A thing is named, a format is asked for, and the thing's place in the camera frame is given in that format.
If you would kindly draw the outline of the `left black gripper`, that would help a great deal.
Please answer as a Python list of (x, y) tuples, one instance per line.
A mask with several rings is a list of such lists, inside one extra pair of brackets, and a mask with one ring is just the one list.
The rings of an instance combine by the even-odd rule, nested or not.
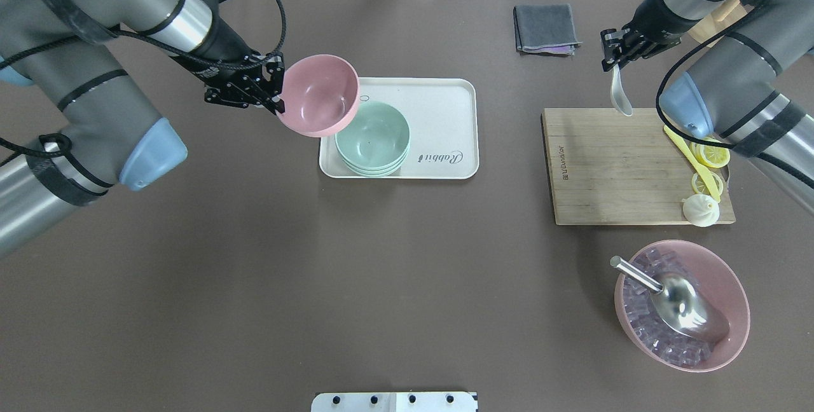
[(227, 68), (213, 67), (215, 73), (205, 77), (204, 100), (227, 107), (262, 107), (272, 114), (286, 111), (281, 97), (285, 63), (281, 53), (268, 53), (244, 58), (241, 64)]

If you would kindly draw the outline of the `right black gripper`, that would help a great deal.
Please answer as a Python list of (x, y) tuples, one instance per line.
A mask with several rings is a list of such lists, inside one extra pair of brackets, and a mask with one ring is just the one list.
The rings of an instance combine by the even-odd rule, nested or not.
[(640, 58), (651, 58), (668, 49), (668, 32), (643, 34), (631, 27), (605, 29), (600, 33), (603, 60), (602, 70), (607, 72), (619, 65), (620, 70)]

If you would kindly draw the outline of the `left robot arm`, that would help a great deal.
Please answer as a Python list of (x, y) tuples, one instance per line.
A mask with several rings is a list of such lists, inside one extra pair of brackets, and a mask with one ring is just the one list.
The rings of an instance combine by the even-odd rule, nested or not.
[(2, 81), (38, 86), (67, 118), (25, 146), (2, 140), (2, 255), (107, 194), (140, 191), (187, 157), (169, 121), (107, 49), (128, 36), (205, 85), (207, 102), (285, 111), (279, 47), (251, 49), (225, 0), (2, 0)]

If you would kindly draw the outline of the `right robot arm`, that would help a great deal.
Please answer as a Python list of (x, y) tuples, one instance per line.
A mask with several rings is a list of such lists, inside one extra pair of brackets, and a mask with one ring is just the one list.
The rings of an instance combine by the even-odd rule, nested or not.
[[(603, 70), (678, 45), (725, 0), (645, 0), (622, 29), (602, 31)], [(657, 94), (661, 111), (695, 139), (715, 136), (812, 210), (812, 118), (773, 80), (812, 51), (812, 0), (739, 0), (743, 18)]]

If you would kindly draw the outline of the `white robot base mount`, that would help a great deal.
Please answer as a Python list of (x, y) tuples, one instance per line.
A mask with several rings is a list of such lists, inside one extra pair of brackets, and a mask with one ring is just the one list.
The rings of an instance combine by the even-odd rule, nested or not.
[(463, 391), (325, 392), (311, 411), (479, 411), (478, 396)]

